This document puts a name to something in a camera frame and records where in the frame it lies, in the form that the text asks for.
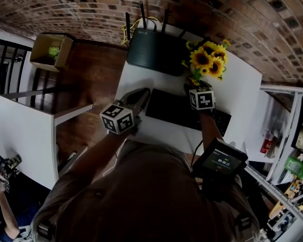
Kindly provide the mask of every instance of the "wooden floor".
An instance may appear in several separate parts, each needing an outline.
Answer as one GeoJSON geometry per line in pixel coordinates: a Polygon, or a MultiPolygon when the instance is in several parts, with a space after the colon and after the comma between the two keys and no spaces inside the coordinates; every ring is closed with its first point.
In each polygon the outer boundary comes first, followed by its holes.
{"type": "Polygon", "coordinates": [[[127,51],[100,44],[78,43],[69,56],[69,67],[60,73],[41,70],[37,89],[72,84],[71,90],[56,95],[38,95],[35,108],[60,112],[85,102],[93,109],[57,127],[59,156],[68,157],[81,145],[89,147],[106,135],[99,113],[115,99],[127,51]]]}

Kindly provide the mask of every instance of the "white cube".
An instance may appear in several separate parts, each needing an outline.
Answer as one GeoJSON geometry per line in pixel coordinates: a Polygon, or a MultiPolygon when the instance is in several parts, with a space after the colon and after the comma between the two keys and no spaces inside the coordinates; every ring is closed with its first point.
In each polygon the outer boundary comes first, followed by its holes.
{"type": "Polygon", "coordinates": [[[115,134],[121,134],[134,126],[132,110],[109,104],[100,113],[103,125],[115,134]]]}
{"type": "Polygon", "coordinates": [[[210,88],[190,90],[190,102],[197,110],[215,107],[215,98],[210,88]]]}

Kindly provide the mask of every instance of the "keyboard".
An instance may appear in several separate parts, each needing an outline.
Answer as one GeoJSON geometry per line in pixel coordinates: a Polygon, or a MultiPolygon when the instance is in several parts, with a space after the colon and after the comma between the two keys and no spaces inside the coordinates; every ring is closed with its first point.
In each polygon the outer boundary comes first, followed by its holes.
{"type": "MultiPolygon", "coordinates": [[[[186,96],[177,96],[153,89],[146,116],[201,131],[197,110],[189,105],[186,96]]],[[[231,115],[215,109],[214,120],[222,136],[225,135],[231,115]]]]}

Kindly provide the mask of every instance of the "brick wall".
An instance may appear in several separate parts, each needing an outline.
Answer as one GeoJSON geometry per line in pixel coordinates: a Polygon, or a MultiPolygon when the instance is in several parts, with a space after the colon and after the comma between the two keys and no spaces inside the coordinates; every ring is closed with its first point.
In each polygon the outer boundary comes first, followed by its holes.
{"type": "MultiPolygon", "coordinates": [[[[0,0],[0,28],[24,36],[44,31],[120,44],[125,12],[140,0],[0,0]]],[[[263,74],[266,83],[303,85],[303,0],[142,0],[148,16],[215,41],[263,74]]]]}

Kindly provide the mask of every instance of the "sunflower bouquet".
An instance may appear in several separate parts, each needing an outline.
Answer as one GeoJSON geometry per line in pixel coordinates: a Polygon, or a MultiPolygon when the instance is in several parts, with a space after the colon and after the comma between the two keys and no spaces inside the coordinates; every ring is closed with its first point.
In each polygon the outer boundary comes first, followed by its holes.
{"type": "Polygon", "coordinates": [[[192,71],[193,75],[189,78],[194,85],[200,86],[200,79],[205,75],[223,79],[223,73],[227,70],[225,65],[228,63],[228,46],[230,42],[227,39],[220,45],[211,41],[186,43],[189,57],[182,61],[182,65],[192,71]]]}

